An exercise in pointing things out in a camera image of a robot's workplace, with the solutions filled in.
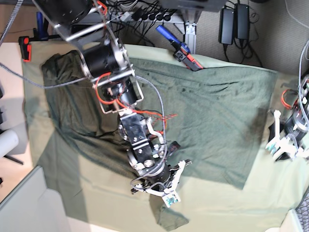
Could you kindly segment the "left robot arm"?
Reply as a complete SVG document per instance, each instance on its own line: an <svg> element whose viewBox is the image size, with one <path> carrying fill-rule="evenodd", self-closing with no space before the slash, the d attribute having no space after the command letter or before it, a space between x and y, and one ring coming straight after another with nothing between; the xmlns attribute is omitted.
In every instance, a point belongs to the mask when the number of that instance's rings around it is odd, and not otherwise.
<svg viewBox="0 0 309 232"><path fill-rule="evenodd" d="M309 47L306 42L299 58L297 99L292 105L287 104L284 95L281 95L282 104L292 114L285 122L281 122L280 110L273 112L274 122L269 126L269 138L266 150L270 152L274 161L294 160L295 158L309 159L309 147L302 140L309 134L309 76L302 77L302 61Z"/></svg>

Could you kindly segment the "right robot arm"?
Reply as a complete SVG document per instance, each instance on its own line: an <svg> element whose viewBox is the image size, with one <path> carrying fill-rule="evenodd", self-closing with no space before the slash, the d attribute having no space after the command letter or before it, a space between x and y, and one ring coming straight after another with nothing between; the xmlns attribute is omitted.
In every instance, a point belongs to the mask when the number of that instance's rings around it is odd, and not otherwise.
<svg viewBox="0 0 309 232"><path fill-rule="evenodd" d="M165 129L154 129L149 114L136 109L144 98L142 78L110 28L105 4L99 0L36 0L34 4L60 38L77 48L103 113L119 115L119 132L130 144L128 161L137 174L132 191L157 196L174 192L185 163L167 165Z"/></svg>

